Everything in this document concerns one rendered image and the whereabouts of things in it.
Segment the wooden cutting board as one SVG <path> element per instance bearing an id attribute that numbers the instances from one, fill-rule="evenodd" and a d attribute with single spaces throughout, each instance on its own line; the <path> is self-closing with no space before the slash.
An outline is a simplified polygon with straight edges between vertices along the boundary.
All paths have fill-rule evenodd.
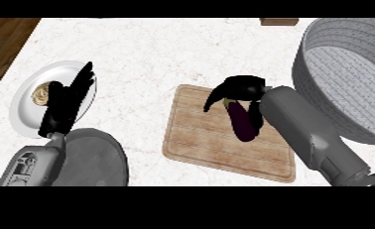
<path id="1" fill-rule="evenodd" d="M 207 87 L 177 86 L 162 155 L 174 161 L 217 170 L 294 182 L 294 152 L 277 130 L 264 122 L 260 136 L 251 142 L 242 142 L 223 103 L 217 102 L 204 112 L 209 93 Z"/>

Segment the purple eggplant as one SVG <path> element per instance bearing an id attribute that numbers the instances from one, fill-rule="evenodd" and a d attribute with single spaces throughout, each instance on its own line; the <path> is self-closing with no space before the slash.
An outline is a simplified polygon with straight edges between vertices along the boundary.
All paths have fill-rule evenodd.
<path id="1" fill-rule="evenodd" d="M 248 111 L 233 99 L 224 99 L 223 104 L 229 113 L 235 135 L 242 142 L 251 142 L 257 137 L 257 129 L 251 123 Z"/>

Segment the white plate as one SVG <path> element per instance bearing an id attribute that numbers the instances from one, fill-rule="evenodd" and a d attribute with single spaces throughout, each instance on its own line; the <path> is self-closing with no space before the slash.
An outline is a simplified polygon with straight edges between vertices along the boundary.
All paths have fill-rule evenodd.
<path id="1" fill-rule="evenodd" d="M 10 103 L 10 123 L 15 130 L 26 137 L 41 137 L 38 130 L 46 106 L 38 106 L 32 102 L 32 92 L 40 84 L 44 82 L 57 81 L 63 86 L 69 86 L 77 77 L 80 70 L 85 65 L 78 61 L 59 61 L 44 66 L 23 82 Z M 78 116 L 82 116 L 94 101 L 96 81 L 93 75 L 93 85 L 82 101 Z"/>

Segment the brown wooden block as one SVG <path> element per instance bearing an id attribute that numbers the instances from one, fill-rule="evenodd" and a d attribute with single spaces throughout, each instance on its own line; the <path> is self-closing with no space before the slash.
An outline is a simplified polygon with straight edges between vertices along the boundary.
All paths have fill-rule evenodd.
<path id="1" fill-rule="evenodd" d="M 260 18 L 261 26 L 295 26 L 298 18 Z"/>

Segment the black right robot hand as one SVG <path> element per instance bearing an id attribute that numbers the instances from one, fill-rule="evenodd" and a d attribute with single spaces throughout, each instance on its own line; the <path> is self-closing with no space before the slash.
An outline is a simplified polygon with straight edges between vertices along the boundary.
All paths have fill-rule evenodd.
<path id="1" fill-rule="evenodd" d="M 226 78 L 224 82 L 212 89 L 204 111 L 208 111 L 211 105 L 223 98 L 249 101 L 249 122 L 257 130 L 263 128 L 264 119 L 260 111 L 260 100 L 264 95 L 266 80 L 252 75 L 235 75 Z"/>

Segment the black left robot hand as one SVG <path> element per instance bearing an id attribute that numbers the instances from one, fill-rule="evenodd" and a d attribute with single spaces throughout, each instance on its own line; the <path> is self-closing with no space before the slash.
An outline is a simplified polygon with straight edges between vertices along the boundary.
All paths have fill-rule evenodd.
<path id="1" fill-rule="evenodd" d="M 38 135 L 68 134 L 75 124 L 82 101 L 94 84 L 93 63 L 88 62 L 80 70 L 69 86 L 57 81 L 49 84 L 47 110 L 44 113 Z"/>

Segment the beige round food item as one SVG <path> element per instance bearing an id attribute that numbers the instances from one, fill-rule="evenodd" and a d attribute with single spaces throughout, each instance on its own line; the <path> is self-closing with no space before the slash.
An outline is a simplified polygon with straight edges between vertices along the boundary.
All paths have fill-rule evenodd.
<path id="1" fill-rule="evenodd" d="M 49 102 L 49 85 L 50 82 L 44 82 L 43 84 L 40 84 L 32 92 L 31 98 L 32 98 L 32 102 L 38 105 L 38 106 L 46 106 L 47 102 Z"/>

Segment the grey wicker basket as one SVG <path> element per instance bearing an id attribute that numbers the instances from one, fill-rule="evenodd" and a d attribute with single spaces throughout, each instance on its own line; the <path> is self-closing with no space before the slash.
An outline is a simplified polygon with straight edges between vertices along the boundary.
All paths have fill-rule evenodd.
<path id="1" fill-rule="evenodd" d="M 375 145 L 375 18 L 319 18 L 294 58 L 294 89 L 339 135 Z"/>

